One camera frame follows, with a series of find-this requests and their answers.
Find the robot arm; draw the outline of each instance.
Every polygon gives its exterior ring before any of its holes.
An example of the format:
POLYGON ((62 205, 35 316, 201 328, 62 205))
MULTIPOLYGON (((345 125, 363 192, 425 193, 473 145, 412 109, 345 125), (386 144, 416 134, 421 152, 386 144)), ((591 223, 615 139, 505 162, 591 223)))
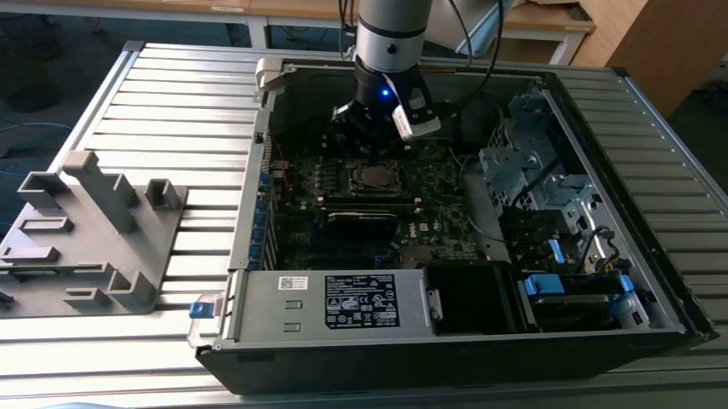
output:
MULTIPOLYGON (((513 0, 497 1, 510 5, 513 0)), ((354 137, 374 149, 381 143, 378 137, 388 133, 382 129, 392 123, 405 142, 424 139, 441 128, 433 97, 418 71, 432 6, 433 0, 359 3, 357 91, 353 101, 334 111, 334 121, 357 124, 354 137)), ((494 35, 497 9, 494 3, 470 33, 481 42, 488 41, 484 35, 494 35)))

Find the floor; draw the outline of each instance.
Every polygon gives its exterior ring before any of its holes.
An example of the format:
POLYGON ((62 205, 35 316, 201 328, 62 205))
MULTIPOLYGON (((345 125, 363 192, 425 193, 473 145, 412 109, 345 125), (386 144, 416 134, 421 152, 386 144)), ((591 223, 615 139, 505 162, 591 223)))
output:
MULTIPOLYGON (((249 46, 245 26, 103 19, 102 28, 99 33, 94 33, 83 18, 67 16, 56 18, 52 30, 63 54, 44 65, 51 80, 60 88, 62 101, 54 107, 32 114, 19 114, 0 102, 0 122, 52 122, 74 126, 127 40, 230 46, 233 39, 238 45, 249 46)), ((350 39, 345 38, 345 45, 349 43, 350 39)), ((273 47, 337 51, 338 31, 274 27, 273 47)), ((425 54, 458 56, 433 44, 425 46, 425 54)), ((724 188, 728 187, 724 150, 716 149, 723 137, 728 135, 728 97, 705 101, 703 95, 692 95, 672 116, 671 124, 717 182, 724 188)), ((11 149, 0 158, 0 236, 23 205, 15 194, 23 182, 23 175, 31 170, 47 168, 66 135, 67 132, 60 128, 18 128, 0 133, 0 153, 4 148, 11 149)))

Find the gray plastic part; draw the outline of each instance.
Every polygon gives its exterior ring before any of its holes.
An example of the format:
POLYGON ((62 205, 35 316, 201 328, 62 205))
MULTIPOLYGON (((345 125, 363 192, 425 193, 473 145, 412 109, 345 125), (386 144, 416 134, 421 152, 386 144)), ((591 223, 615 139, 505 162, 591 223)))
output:
POLYGON ((118 194, 119 199, 124 202, 127 207, 136 206, 139 204, 139 198, 136 197, 136 191, 128 179, 122 174, 108 174, 106 177, 110 179, 111 189, 118 194))
POLYGON ((0 291, 0 302, 8 303, 14 301, 15 301, 15 298, 12 298, 12 296, 10 296, 8 294, 0 291))
POLYGON ((71 151, 63 164, 64 172, 79 179, 88 196, 119 233, 136 229, 136 221, 128 212, 127 203, 110 186, 99 169, 99 157, 90 151, 71 151))
POLYGON ((128 40, 124 43, 124 51, 142 51, 144 48, 146 42, 139 40, 128 40))
POLYGON ((115 271, 107 293, 123 306, 134 307, 154 301, 158 291, 142 271, 134 274, 131 282, 119 271, 115 271))
POLYGON ((55 247, 7 247, 0 255, 4 262, 55 262, 58 260, 55 247))
POLYGON ((84 281, 96 281, 96 280, 111 280, 111 276, 114 275, 114 272, 116 271, 116 268, 111 265, 110 262, 80 262, 79 268, 72 271, 76 278, 83 279, 84 281))
POLYGON ((58 209, 59 205, 54 196, 68 192, 68 186, 55 173, 31 172, 18 192, 36 209, 58 209))
POLYGON ((68 217, 34 217, 20 223, 19 229, 26 233, 68 233, 74 223, 68 217))
POLYGON ((178 210, 182 207, 180 196, 167 179, 151 179, 144 196, 154 210, 178 210))
POLYGON ((110 298, 96 287, 67 288, 64 302, 74 309, 106 308, 110 298))
MULTIPOLYGON (((106 182, 111 191, 111 179, 106 178, 106 182)), ((87 309, 75 309, 64 301, 66 288, 96 287, 106 291, 114 270, 119 270, 130 280, 135 272, 143 271, 152 287, 158 289, 162 285, 183 210, 154 211, 143 196, 144 189, 146 186, 134 186, 139 204, 127 211, 134 214, 139 228, 127 234, 119 234, 107 222, 88 192, 76 183, 68 184, 67 193, 54 195, 60 209, 38 210, 26 205, 15 223, 18 227, 26 219, 68 217, 74 228, 68 233, 28 232, 20 228, 8 231, 0 244, 0 255, 8 247, 54 247, 59 257, 55 262, 24 260, 8 266, 0 265, 0 287, 16 300, 8 308, 0 308, 0 319, 151 312, 154 299, 128 307, 110 297, 107 308, 87 309)), ((187 188, 175 186, 174 189, 184 203, 187 188)))

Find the wooden table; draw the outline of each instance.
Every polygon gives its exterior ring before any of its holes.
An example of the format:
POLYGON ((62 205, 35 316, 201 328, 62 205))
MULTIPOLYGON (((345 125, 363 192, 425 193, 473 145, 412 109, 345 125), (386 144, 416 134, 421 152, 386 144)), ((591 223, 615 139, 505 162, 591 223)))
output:
MULTIPOLYGON (((269 48, 270 26, 339 28, 337 0, 0 0, 0 11, 245 24, 255 49, 269 48)), ((593 30, 565 6, 528 3, 510 10, 504 37, 559 42, 551 63, 569 64, 593 30)))

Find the table leg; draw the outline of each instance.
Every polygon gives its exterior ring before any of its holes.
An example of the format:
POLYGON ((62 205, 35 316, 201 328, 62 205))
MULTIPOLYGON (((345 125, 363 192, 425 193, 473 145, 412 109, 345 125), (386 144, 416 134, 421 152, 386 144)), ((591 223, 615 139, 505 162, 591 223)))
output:
POLYGON ((555 55, 551 57, 549 64, 556 64, 560 66, 568 66, 571 60, 573 59, 575 54, 577 54, 579 46, 584 41, 585 37, 584 32, 569 32, 565 39, 560 42, 559 47, 556 47, 555 55))
POLYGON ((250 30, 250 47, 267 49, 270 45, 269 21, 263 15, 249 15, 246 22, 250 30))

